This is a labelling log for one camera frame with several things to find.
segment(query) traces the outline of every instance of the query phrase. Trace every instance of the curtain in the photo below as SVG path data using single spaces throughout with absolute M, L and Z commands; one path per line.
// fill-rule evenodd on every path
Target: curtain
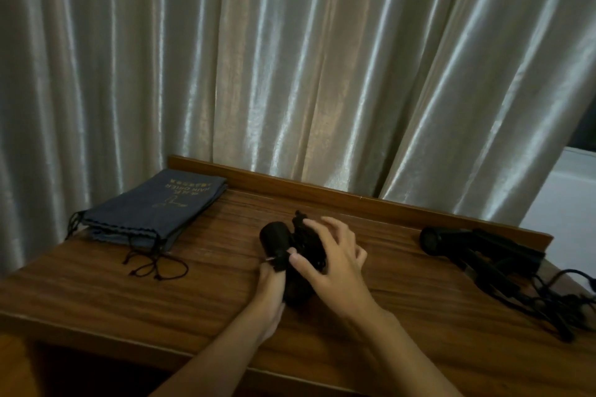
M 176 153 L 519 223 L 596 0 L 0 0 L 0 270 Z

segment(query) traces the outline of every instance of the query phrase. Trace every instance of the wooden floor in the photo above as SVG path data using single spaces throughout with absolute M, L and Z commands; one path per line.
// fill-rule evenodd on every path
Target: wooden floor
M 0 396 L 41 397 L 25 343 L 18 337 L 0 334 Z M 235 397 L 271 397 L 251 389 L 238 389 Z

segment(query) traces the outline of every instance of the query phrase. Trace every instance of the hand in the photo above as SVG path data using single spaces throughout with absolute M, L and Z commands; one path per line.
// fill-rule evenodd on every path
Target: hand
M 290 255 L 290 263 L 333 312 L 356 322 L 377 308 L 360 272 L 367 252 L 356 244 L 355 234 L 345 223 L 329 216 L 321 217 L 321 220 L 335 229 L 337 242 L 323 224 L 308 219 L 304 224 L 315 230 L 323 243 L 327 274 L 319 273 L 306 258 L 295 252 Z
M 260 341 L 263 342 L 275 333 L 286 307 L 282 302 L 286 287 L 286 272 L 276 273 L 267 262 L 260 265 L 259 272 L 257 291 L 250 306 L 262 317 L 264 333 Z

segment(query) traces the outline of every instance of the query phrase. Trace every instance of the person's right arm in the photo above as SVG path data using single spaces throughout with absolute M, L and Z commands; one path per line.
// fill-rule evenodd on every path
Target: person's right arm
M 327 254 L 327 273 L 319 273 L 298 253 L 290 256 L 292 266 L 309 281 L 327 306 L 362 334 L 400 395 L 461 396 L 408 336 L 397 318 L 373 299 L 360 272 L 367 252 L 356 244 L 354 233 L 339 220 L 325 216 L 321 219 L 335 228 L 337 241 L 323 224 L 313 220 L 304 223 L 321 238 Z

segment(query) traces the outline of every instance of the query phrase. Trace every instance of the wooden desk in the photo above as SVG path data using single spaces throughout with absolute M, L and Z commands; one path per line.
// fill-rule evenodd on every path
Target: wooden desk
M 592 395 L 596 336 L 563 344 L 533 320 L 482 294 L 446 259 L 417 244 L 426 224 L 484 227 L 544 250 L 546 234 L 361 198 L 183 158 L 169 166 L 228 178 L 230 189 L 174 246 L 190 265 L 181 280 L 128 276 L 124 246 L 64 242 L 0 283 L 0 330 L 175 371 L 249 301 L 264 258 L 259 230 L 296 209 L 344 220 L 368 251 L 363 275 L 421 349 L 465 395 Z M 164 273 L 176 264 L 163 261 Z M 352 390 L 386 395 L 383 374 L 329 310 L 312 298 L 288 308 L 246 380 L 297 394 Z

